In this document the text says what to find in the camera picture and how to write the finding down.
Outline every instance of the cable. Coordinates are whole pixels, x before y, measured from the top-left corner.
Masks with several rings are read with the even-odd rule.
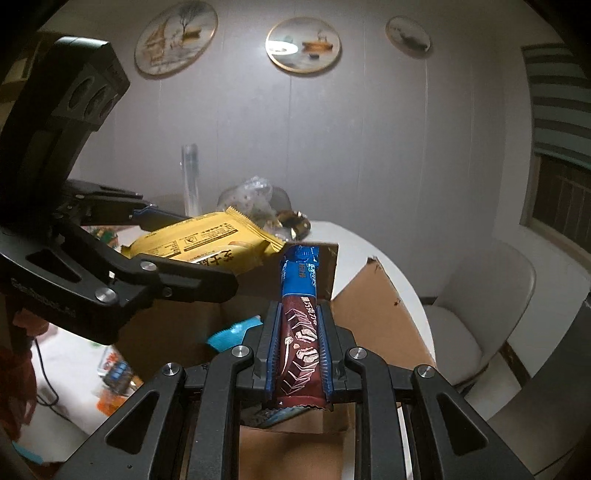
[[[554,462],[552,462],[552,463],[551,463],[551,464],[549,464],[549,465],[546,465],[546,466],[545,466],[544,468],[542,468],[542,470],[540,470],[539,472],[536,472],[536,473],[534,473],[534,476],[538,476],[539,474],[541,474],[541,473],[545,472],[545,471],[546,471],[548,468],[550,468],[551,466],[554,466],[554,465],[556,465],[556,464],[557,464],[559,461],[561,461],[561,460],[562,460],[564,457],[566,457],[566,456],[567,456],[567,455],[568,455],[570,452],[572,452],[573,450],[574,450],[574,447],[572,447],[572,448],[568,449],[568,450],[566,451],[566,453],[565,453],[565,454],[563,454],[563,455],[559,456],[559,457],[558,457],[558,458],[557,458],[557,459],[556,459]]]
[[[62,417],[64,420],[69,421],[72,425],[75,425],[75,423],[73,421],[71,421],[68,417],[66,417],[65,415],[59,413],[54,407],[49,407],[49,409],[55,413],[58,417]]]
[[[41,356],[41,349],[39,348],[39,342],[37,342],[36,338],[34,338],[33,341],[35,342],[35,347],[37,348],[37,355],[39,357],[39,364],[41,365],[41,372],[43,373],[43,378],[45,379],[45,382],[47,383],[47,386],[49,387],[49,389],[56,396],[56,399],[54,401],[48,402],[41,395],[37,394],[37,403],[39,405],[41,405],[42,407],[48,407],[53,413],[55,413],[59,417],[62,417],[64,420],[67,420],[73,424],[73,422],[68,417],[61,414],[60,412],[58,412],[55,409],[55,406],[60,401],[60,396],[57,394],[56,389],[53,388],[53,385],[51,384],[51,382],[47,378],[47,374],[45,373],[45,365],[43,364],[43,357]]]
[[[43,365],[43,357],[41,356],[41,349],[39,348],[39,342],[37,342],[36,338],[34,338],[33,341],[35,342],[35,347],[37,348],[37,355],[39,356],[39,363],[41,365],[41,373],[43,373],[43,378],[45,378],[47,386],[53,392],[53,394],[56,396],[56,399],[54,401],[48,403],[45,399],[43,399],[43,397],[41,395],[37,394],[37,403],[39,403],[39,405],[42,405],[44,407],[54,407],[60,401],[60,396],[57,394],[56,389],[53,388],[52,384],[49,382],[49,379],[47,378],[47,374],[45,373],[45,365]]]

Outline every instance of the white table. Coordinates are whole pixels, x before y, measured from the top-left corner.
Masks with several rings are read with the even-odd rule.
[[[121,244],[129,245],[146,232],[139,227],[133,227],[119,232]],[[398,267],[378,248],[364,240],[359,235],[331,222],[312,221],[311,232],[306,242],[330,242],[339,244],[339,255],[335,272],[333,297],[336,296],[351,281],[351,279],[367,263],[368,257],[376,257],[384,267],[385,272],[398,290],[417,329],[432,357],[435,358],[433,338],[427,323],[427,317],[421,302],[412,285]],[[84,432],[92,434],[106,419],[96,410],[97,397],[93,391],[100,386],[100,379],[96,374],[96,367],[100,361],[100,350],[91,342],[76,335],[60,330],[57,335],[48,338],[41,344],[41,353],[47,375],[60,394],[60,404],[65,413]],[[33,355],[37,384],[39,389],[45,389],[46,383],[41,376],[36,352]],[[404,419],[399,409],[399,418],[404,425]],[[407,466],[410,465],[410,453],[404,427],[402,428],[403,442]],[[351,461],[354,461],[354,435],[345,441],[345,462],[343,479],[352,478]]]

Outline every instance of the snack wrapper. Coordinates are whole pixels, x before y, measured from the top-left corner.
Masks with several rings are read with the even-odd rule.
[[[263,263],[283,247],[283,241],[264,232],[232,207],[190,218],[138,238],[121,253],[143,253],[223,267],[239,275]]]
[[[325,408],[322,386],[316,268],[318,247],[294,245],[285,254],[281,271],[282,313],[275,397],[281,408]]]

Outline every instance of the chocolate bar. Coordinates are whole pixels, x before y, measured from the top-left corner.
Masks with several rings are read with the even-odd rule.
[[[282,314],[275,397],[281,408],[327,405],[322,387],[316,268],[318,247],[295,245],[281,271]]]

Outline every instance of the cardboard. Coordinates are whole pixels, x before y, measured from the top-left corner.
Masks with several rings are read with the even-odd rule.
[[[335,324],[353,332],[355,342],[386,363],[413,369],[435,366],[416,325],[382,264],[367,264],[331,303]]]
[[[155,300],[120,330],[115,347],[140,378],[150,379],[168,362],[209,362],[217,352],[205,342],[230,325],[217,303]]]
[[[320,246],[319,298],[330,300],[338,247]],[[215,331],[267,312],[280,298],[280,256],[239,277],[239,295],[223,305],[155,302],[121,331],[116,344],[141,377],[149,378],[166,362],[185,367],[211,359],[204,342]],[[398,292],[378,260],[368,263],[331,302],[337,325],[350,329],[358,345],[387,363],[412,369],[434,365]],[[333,412],[312,410],[268,430],[241,427],[240,480],[340,479],[343,442],[355,428],[355,406]]]

